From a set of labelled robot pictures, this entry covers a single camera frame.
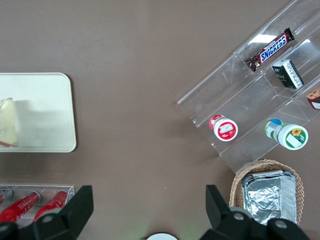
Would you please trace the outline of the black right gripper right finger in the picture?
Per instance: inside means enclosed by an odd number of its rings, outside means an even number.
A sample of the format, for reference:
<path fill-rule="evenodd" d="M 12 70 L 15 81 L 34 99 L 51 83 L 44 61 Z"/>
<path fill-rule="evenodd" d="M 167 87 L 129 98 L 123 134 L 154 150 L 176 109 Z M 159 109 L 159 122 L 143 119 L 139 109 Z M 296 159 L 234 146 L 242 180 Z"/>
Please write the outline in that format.
<path fill-rule="evenodd" d="M 205 189 L 205 207 L 211 229 L 202 240 L 308 240 L 309 237 L 295 223 L 273 218 L 267 225 L 258 223 L 245 212 L 230 210 L 216 185 Z"/>

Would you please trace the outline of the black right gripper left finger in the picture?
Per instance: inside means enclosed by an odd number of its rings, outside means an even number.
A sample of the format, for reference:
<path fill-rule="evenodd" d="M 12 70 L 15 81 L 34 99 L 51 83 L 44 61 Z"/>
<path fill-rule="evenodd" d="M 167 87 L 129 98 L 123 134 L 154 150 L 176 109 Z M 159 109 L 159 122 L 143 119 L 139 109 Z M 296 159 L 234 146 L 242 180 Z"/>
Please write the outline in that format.
<path fill-rule="evenodd" d="M 47 213 L 30 225 L 0 224 L 2 240 L 76 240 L 94 211 L 93 188 L 83 185 L 58 213 Z"/>

